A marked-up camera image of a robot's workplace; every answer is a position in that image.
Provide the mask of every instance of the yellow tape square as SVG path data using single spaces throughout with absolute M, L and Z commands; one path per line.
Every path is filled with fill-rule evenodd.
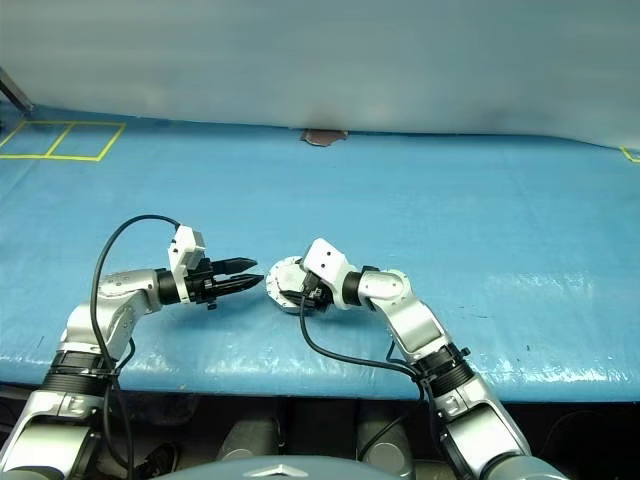
M 51 146 L 45 153 L 2 153 L 2 147 L 7 145 L 11 139 L 16 137 L 25 127 L 30 125 L 62 125 L 64 130 L 58 135 Z M 100 153 L 95 156 L 86 155 L 56 155 L 55 151 L 69 135 L 74 127 L 82 126 L 110 126 L 117 127 L 113 136 L 107 141 L 107 143 L 100 150 Z M 125 122 L 83 122 L 75 120 L 25 120 L 20 123 L 13 132 L 0 142 L 0 159 L 13 159 L 13 160 L 74 160 L 80 162 L 99 162 L 109 152 L 115 141 L 122 135 L 127 124 Z

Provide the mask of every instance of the silver robot arm segment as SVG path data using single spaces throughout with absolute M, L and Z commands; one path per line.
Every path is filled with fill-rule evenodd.
M 422 374 L 440 420 L 438 438 L 458 478 L 566 478 L 531 457 L 514 420 L 464 359 L 468 349 L 458 350 L 431 309 L 414 295 L 407 275 L 374 267 L 359 272 L 323 239 L 312 243 L 299 265 L 305 276 L 303 298 L 327 288 L 336 307 L 365 305 L 385 317 L 405 360 Z
M 124 354 L 140 317 L 174 303 L 216 306 L 219 296 L 246 290 L 261 275 L 241 274 L 247 258 L 210 261 L 202 235 L 181 225 L 169 245 L 170 271 L 145 269 L 102 278 L 96 317 L 109 356 Z M 216 275 L 233 275 L 223 280 Z M 44 480 L 80 477 L 95 463 L 101 441 L 103 396 L 110 377 L 91 326 L 89 303 L 76 307 L 43 385 L 34 391 L 0 452 L 0 476 L 20 472 Z

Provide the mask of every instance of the brown object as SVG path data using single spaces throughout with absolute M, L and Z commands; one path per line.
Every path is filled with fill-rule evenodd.
M 336 140 L 346 140 L 349 133 L 346 130 L 318 130 L 308 128 L 302 132 L 300 140 L 315 147 L 328 147 Z

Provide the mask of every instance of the yellow tape line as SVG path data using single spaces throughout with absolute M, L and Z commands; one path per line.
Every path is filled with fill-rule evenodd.
M 76 125 L 77 125 L 77 124 L 76 124 L 76 122 L 71 122 L 71 123 L 69 124 L 69 126 L 68 126 L 67 128 L 65 128 L 65 129 L 64 129 L 64 132 L 62 132 L 62 133 L 58 136 L 58 138 L 56 138 L 56 141 L 55 141 L 55 142 L 53 142 L 53 145 L 51 145 L 51 146 L 49 147 L 49 150 L 47 150 L 47 153 L 45 153 L 45 154 L 44 154 L 44 156 L 45 156 L 45 157 L 49 157 L 49 156 L 53 153 L 53 151 L 54 151 L 56 148 L 58 148 L 58 145 L 60 145 L 60 143 L 62 142 L 62 140 L 64 140 L 64 137 L 66 137 L 67 135 L 69 135 L 69 132 L 71 131 L 71 129 L 72 129 L 73 127 L 75 127 Z
M 22 130 L 22 128 L 25 126 L 25 124 L 26 124 L 26 122 L 22 121 L 20 123 L 20 125 L 18 125 L 13 132 L 11 132 L 9 135 L 7 135 L 7 138 L 5 138 L 0 143 L 0 148 L 2 148 L 9 140 L 11 140 L 16 133 L 18 133 L 20 130 Z
M 634 157 L 628 148 L 620 147 L 620 151 L 624 154 L 625 157 L 627 157 L 627 160 L 629 160 L 630 162 L 640 163 L 640 157 Z
M 44 154 L 23 154 L 23 153 L 0 153 L 0 159 L 8 159 L 8 160 L 73 160 L 78 162 L 99 162 L 104 158 L 104 156 L 111 150 L 111 147 L 116 142 L 116 140 L 122 135 L 124 129 L 127 124 L 125 122 L 82 122 L 82 121 L 71 121 L 71 120 L 27 120 L 21 122 L 16 129 L 11 132 L 7 137 L 0 142 L 0 149 L 6 145 L 20 130 L 22 130 L 26 125 L 67 125 L 67 128 L 58 135 L 55 141 L 51 144 L 49 149 Z M 119 127 L 116 133 L 109 139 L 104 148 L 100 151 L 100 153 L 93 156 L 84 156 L 84 155 L 54 155 L 56 148 L 60 146 L 62 141 L 65 139 L 69 132 L 77 126 L 77 125 L 98 125 L 98 126 L 107 126 L 107 127 Z

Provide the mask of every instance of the white wall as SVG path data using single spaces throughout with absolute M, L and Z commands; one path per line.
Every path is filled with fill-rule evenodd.
M 636 0 L 0 0 L 31 99 L 228 123 L 640 147 Z

